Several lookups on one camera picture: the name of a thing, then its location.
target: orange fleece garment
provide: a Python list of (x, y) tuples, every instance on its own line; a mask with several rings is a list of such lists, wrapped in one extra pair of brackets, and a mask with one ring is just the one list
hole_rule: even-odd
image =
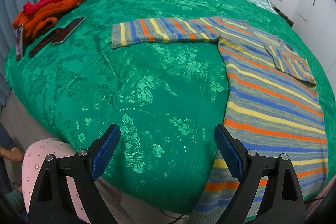
[(31, 15), (25, 15), (21, 11), (12, 26), (17, 29), (21, 24), (24, 25), (23, 42), (24, 47), (30, 45), (34, 39), (54, 27), (58, 18), (65, 13), (78, 7), (85, 0), (63, 0), (57, 3), (50, 3)]

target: bedside table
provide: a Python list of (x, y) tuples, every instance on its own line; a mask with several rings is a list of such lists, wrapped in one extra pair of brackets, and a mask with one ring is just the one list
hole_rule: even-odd
[(283, 14), (277, 7), (273, 8), (274, 11), (276, 11), (284, 20), (286, 20), (286, 22), (288, 23), (288, 25), (292, 28), (293, 26), (293, 21), (291, 21), (285, 14)]

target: green blanket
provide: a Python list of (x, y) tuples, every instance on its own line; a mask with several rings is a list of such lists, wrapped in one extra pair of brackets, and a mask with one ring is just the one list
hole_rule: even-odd
[(88, 148), (111, 123), (121, 127), (120, 144), (104, 175), (120, 190), (189, 214), (211, 171), (213, 129), (222, 123), (228, 97), (226, 70), (215, 44), (143, 43), (112, 50), (112, 25), (138, 18), (244, 19), (291, 44), (308, 59), (317, 80), (329, 178), (335, 174), (331, 86), (316, 58), (279, 15), (246, 0), (87, 0), (56, 27), (82, 16), (87, 19), (62, 45), (48, 45), (19, 62), (12, 49), (4, 71), (28, 112), (75, 149)]

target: wire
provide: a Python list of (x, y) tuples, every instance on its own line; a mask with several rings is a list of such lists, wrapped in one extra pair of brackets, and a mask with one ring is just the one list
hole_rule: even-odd
[(176, 218), (174, 221), (172, 221), (172, 222), (169, 222), (169, 223), (167, 223), (167, 224), (174, 224), (174, 223), (176, 223), (177, 221), (179, 221), (180, 219), (184, 219), (184, 218), (182, 218), (182, 216), (184, 216), (184, 215), (180, 215), (178, 218)]
[(317, 200), (320, 200), (322, 198), (316, 198), (316, 199), (306, 200), (305, 203), (317, 201)]
[(167, 215), (166, 213), (164, 213), (164, 211), (160, 208), (160, 211), (161, 211), (161, 213), (163, 213), (166, 217), (170, 217), (170, 218), (173, 218), (173, 219), (178, 219), (178, 217), (174, 217), (174, 216), (169, 216), (169, 215)]

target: blue gripper pad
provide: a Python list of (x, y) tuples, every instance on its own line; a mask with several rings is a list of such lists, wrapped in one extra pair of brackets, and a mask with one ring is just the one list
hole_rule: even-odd
[(231, 135), (227, 137), (219, 126), (215, 127), (214, 138), (231, 175), (241, 182), (244, 178), (243, 163), (238, 153), (231, 145), (229, 138), (231, 138), (231, 141), (234, 141), (234, 139)]
[(104, 174), (105, 169), (109, 164), (112, 155), (120, 141), (120, 128), (117, 125), (115, 125), (113, 128), (110, 127), (108, 130), (110, 130), (108, 137), (92, 161), (92, 171), (90, 173), (90, 177), (94, 181)]

